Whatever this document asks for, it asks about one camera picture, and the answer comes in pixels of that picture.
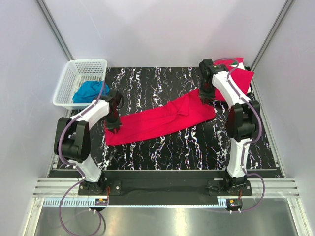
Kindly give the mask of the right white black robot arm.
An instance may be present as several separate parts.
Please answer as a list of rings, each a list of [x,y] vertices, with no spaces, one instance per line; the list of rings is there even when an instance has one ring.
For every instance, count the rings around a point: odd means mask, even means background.
[[[211,194],[227,193],[239,195],[247,186],[246,156],[252,143],[259,140],[262,124],[259,117],[260,104],[250,100],[237,86],[232,72],[225,64],[215,64],[212,59],[204,59],[199,63],[202,79],[199,97],[202,103],[208,104],[215,99],[218,90],[229,107],[229,115],[225,125],[230,138],[230,159],[222,181],[215,186],[208,186]]]

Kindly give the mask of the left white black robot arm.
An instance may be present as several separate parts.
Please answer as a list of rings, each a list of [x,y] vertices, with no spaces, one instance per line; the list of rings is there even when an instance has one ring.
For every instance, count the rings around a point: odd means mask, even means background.
[[[104,173],[91,157],[90,130],[99,120],[105,121],[105,128],[116,134],[122,123],[119,109],[124,98],[117,90],[108,95],[97,97],[75,116],[58,120],[54,153],[61,161],[72,166],[81,175],[81,187],[93,194],[100,195],[108,190]]]

